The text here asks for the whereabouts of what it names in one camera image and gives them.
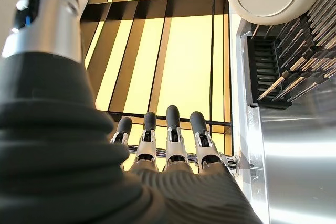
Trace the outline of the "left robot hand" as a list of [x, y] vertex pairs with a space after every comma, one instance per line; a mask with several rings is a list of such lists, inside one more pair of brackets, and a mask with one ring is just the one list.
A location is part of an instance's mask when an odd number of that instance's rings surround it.
[[1, 223], [260, 223], [216, 151], [162, 173], [110, 143], [82, 56], [78, 0], [18, 0], [1, 55]]

